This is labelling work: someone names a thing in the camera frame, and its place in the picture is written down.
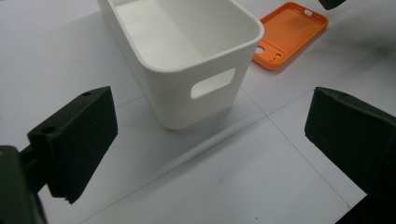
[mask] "plastic container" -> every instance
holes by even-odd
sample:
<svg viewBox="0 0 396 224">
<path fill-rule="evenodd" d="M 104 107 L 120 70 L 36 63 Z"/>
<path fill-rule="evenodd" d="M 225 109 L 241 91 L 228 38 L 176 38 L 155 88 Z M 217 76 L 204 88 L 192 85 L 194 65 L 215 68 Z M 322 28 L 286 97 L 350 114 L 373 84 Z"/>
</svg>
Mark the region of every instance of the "plastic container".
<svg viewBox="0 0 396 224">
<path fill-rule="evenodd" d="M 230 106 L 262 24 L 231 0 L 97 0 L 153 110 L 178 130 Z"/>
<path fill-rule="evenodd" d="M 260 19 L 265 35 L 253 61 L 269 70 L 277 70 L 321 34 L 329 20 L 306 7 L 288 2 Z"/>
</svg>

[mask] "handle cutout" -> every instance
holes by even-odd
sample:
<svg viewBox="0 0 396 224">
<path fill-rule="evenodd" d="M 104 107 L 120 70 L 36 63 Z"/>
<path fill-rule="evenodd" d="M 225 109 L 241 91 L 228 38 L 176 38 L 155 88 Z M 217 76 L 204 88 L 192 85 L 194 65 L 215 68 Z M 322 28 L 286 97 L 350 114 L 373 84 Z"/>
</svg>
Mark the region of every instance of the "handle cutout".
<svg viewBox="0 0 396 224">
<path fill-rule="evenodd" d="M 235 69 L 232 68 L 223 73 L 217 74 L 213 77 L 207 78 L 205 80 L 196 83 L 191 88 L 191 98 L 197 99 L 221 87 L 227 86 L 233 80 L 234 74 L 235 74 Z"/>
</svg>

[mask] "white table surface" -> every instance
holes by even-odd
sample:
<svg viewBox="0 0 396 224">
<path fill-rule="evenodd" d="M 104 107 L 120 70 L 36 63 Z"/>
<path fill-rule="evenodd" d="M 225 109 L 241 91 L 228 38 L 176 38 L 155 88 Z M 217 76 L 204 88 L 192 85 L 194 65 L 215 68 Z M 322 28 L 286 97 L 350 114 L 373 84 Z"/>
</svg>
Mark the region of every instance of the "white table surface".
<svg viewBox="0 0 396 224">
<path fill-rule="evenodd" d="M 237 0 L 260 18 L 283 0 Z M 396 116 L 396 2 L 347 0 L 284 69 L 252 63 L 230 109 L 187 130 L 161 126 L 93 0 L 0 1 L 0 145 L 77 95 L 110 86 L 119 135 L 81 198 L 46 187 L 49 223 L 335 223 L 364 196 L 304 137 L 313 89 Z"/>
</svg>

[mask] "phone case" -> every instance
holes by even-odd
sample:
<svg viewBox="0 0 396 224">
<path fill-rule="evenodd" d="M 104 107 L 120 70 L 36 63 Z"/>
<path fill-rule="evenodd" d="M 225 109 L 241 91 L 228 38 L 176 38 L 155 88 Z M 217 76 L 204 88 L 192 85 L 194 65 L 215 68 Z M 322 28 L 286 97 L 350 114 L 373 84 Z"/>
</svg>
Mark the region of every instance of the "phone case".
<svg viewBox="0 0 396 224">
<path fill-rule="evenodd" d="M 284 4 L 260 21 L 265 32 L 253 61 L 269 70 L 282 67 L 329 23 L 325 16 L 293 2 Z"/>
</svg>

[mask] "white plastic bin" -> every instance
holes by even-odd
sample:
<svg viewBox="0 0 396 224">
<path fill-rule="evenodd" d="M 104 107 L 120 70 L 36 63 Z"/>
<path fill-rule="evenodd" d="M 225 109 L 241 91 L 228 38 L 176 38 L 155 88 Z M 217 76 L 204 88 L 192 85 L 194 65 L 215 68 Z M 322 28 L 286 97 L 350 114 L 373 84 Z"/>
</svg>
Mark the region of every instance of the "white plastic bin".
<svg viewBox="0 0 396 224">
<path fill-rule="evenodd" d="M 163 126 L 230 106 L 262 24 L 232 0 L 97 0 Z"/>
</svg>

